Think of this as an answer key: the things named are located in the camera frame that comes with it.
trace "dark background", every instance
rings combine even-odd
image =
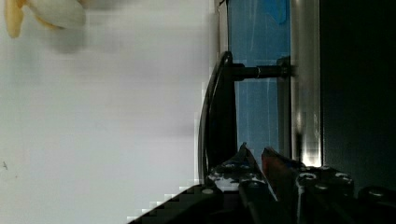
[[[396,189],[394,1],[320,1],[324,163]]]

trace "screw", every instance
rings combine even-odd
[[[339,177],[339,178],[343,178],[346,181],[350,181],[351,178],[349,177],[349,175],[343,174],[343,173],[337,173],[335,174],[335,176]]]
[[[321,166],[320,169],[322,169],[322,170],[329,170],[329,169],[330,169],[330,166],[324,165],[324,166]]]
[[[213,189],[203,189],[202,190],[203,194],[213,194],[213,192],[214,192]]]
[[[329,187],[327,187],[327,185],[326,184],[323,184],[323,183],[317,183],[316,185],[315,185],[315,188],[317,188],[317,189],[320,189],[320,190],[326,190],[326,189],[328,189]]]
[[[254,173],[247,173],[247,175],[248,176],[250,176],[250,177],[252,177],[252,178],[254,178],[254,177],[256,177],[257,175],[256,174],[254,174]]]
[[[379,189],[370,189],[369,194],[378,198],[382,198],[384,196],[384,193]]]
[[[223,164],[222,164],[222,167],[226,167],[226,168],[234,168],[234,167],[235,167],[235,164],[232,164],[232,163],[229,163],[229,164],[227,164],[227,163],[223,163]]]
[[[309,180],[311,180],[311,179],[316,179],[316,178],[317,178],[316,175],[311,174],[311,173],[301,173],[301,174],[299,175],[299,177],[300,177],[300,178],[309,179]]]
[[[248,186],[250,188],[257,188],[259,186],[259,183],[257,183],[256,181],[250,181],[250,183],[248,183]]]

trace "white surface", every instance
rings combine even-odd
[[[0,22],[2,224],[126,223],[194,184],[212,1],[92,1],[81,30]]]

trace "blue panel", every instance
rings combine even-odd
[[[287,0],[231,0],[229,40],[235,63],[272,65],[290,55],[290,3]],[[261,162],[265,147],[278,150],[275,78],[235,83],[238,145],[247,142]]]

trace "metal frame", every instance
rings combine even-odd
[[[291,0],[291,157],[323,163],[320,115],[319,1]]]
[[[237,152],[235,81],[245,78],[290,75],[290,58],[282,58],[278,65],[245,67],[233,63],[230,51],[222,54],[209,80],[201,113],[198,136],[198,174],[201,183],[212,168],[227,161]]]

